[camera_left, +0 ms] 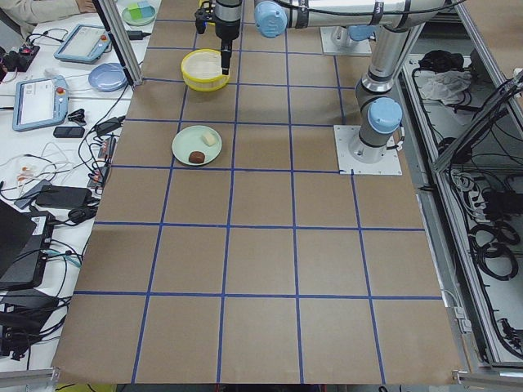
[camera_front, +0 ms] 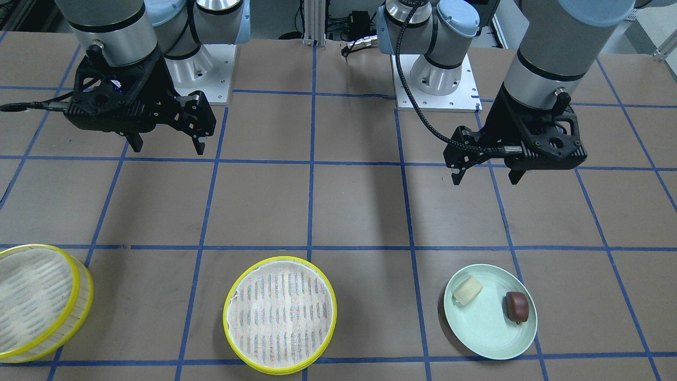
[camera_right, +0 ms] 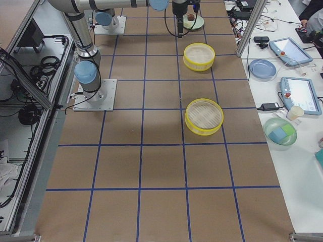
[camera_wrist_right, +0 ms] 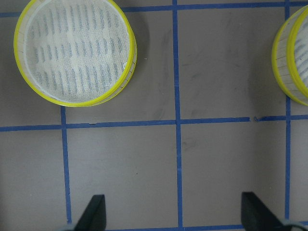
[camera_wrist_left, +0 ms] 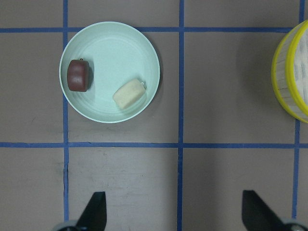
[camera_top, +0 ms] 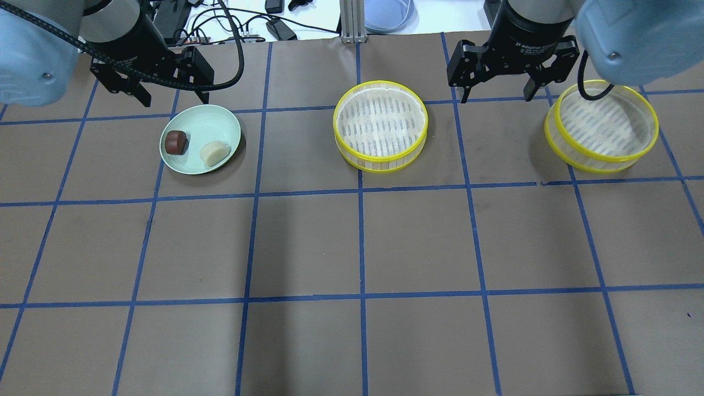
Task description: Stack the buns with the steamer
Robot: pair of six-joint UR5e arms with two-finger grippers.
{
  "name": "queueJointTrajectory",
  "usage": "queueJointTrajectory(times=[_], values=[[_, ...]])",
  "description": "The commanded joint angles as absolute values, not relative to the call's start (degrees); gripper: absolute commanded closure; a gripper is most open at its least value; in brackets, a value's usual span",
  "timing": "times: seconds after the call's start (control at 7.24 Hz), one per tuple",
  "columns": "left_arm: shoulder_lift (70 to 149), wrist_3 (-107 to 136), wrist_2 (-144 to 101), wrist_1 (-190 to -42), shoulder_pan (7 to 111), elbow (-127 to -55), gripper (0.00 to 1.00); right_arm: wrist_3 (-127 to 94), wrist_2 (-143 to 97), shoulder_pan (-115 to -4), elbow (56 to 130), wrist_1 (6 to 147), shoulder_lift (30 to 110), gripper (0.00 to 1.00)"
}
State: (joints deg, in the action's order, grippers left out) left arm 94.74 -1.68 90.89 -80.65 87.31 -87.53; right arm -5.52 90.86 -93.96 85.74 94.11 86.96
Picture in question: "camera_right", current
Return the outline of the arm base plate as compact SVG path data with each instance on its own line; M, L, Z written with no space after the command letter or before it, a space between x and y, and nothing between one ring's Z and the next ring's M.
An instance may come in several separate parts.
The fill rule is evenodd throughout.
M102 79L101 88L91 97L90 93L77 95L75 98L76 105L74 111L113 111L115 95L117 89L117 79Z
M126 26L126 16L101 18L94 28L96 35L123 35Z

